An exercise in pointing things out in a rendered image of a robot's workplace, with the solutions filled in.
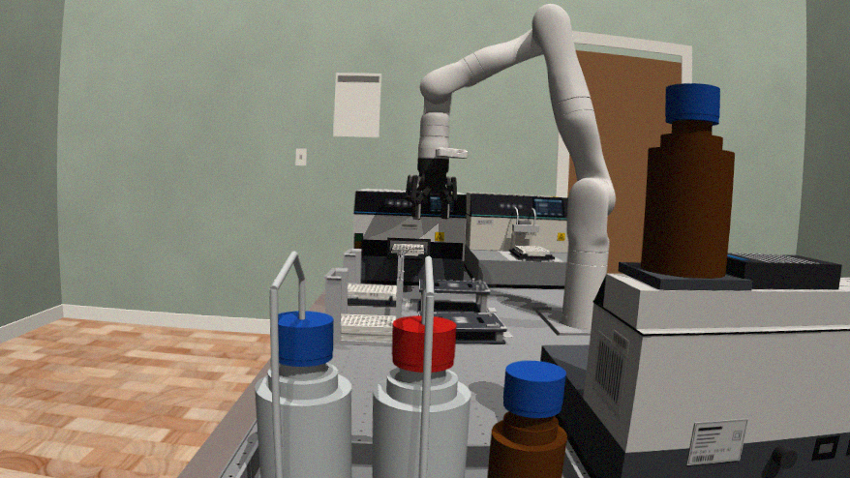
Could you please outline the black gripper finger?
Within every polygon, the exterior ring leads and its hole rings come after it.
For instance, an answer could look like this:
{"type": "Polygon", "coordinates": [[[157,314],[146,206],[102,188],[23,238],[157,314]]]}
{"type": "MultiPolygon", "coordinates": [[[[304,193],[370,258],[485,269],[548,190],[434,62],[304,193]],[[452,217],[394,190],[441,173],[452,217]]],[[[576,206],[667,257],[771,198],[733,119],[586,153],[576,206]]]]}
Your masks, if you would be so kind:
{"type": "Polygon", "coordinates": [[[409,175],[406,188],[405,200],[411,202],[411,215],[414,220],[421,219],[421,204],[419,203],[436,185],[436,181],[431,180],[425,190],[422,191],[420,186],[418,186],[417,188],[417,184],[419,183],[420,179],[421,177],[418,177],[417,175],[409,175]]]}
{"type": "Polygon", "coordinates": [[[446,187],[443,181],[439,181],[439,186],[442,190],[441,194],[437,194],[442,201],[441,218],[449,219],[450,204],[457,200],[457,182],[456,177],[447,177],[446,187]],[[452,193],[451,193],[452,192],[452,193]]]}

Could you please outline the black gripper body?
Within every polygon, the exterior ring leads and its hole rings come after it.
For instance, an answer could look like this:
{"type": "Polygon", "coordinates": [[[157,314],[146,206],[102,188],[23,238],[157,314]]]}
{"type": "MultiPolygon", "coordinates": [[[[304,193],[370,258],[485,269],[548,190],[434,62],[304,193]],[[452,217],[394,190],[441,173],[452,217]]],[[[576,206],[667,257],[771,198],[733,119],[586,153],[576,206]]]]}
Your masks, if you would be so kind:
{"type": "Polygon", "coordinates": [[[439,181],[442,180],[446,185],[446,173],[448,172],[448,169],[448,159],[418,158],[417,170],[419,171],[419,177],[421,177],[421,183],[419,181],[418,184],[421,190],[424,191],[430,181],[435,180],[436,185],[431,189],[431,191],[429,191],[428,194],[441,194],[442,190],[439,186],[439,181]]]}

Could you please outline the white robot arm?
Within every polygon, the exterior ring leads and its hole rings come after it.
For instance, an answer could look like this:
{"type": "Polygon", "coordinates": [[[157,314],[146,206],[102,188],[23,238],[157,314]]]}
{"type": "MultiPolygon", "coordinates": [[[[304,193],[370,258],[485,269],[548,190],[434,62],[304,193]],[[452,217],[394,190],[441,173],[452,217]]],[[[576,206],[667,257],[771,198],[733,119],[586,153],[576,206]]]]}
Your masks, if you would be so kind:
{"type": "Polygon", "coordinates": [[[607,217],[615,207],[616,194],[604,162],[592,100],[567,12],[555,4],[543,5],[534,14],[531,26],[517,39],[479,49],[423,77],[420,92],[424,113],[418,158],[467,159],[467,150],[449,148],[452,93],[544,54],[556,124],[577,177],[567,203],[569,249],[562,324],[592,329],[593,300],[607,274],[607,217]]]}

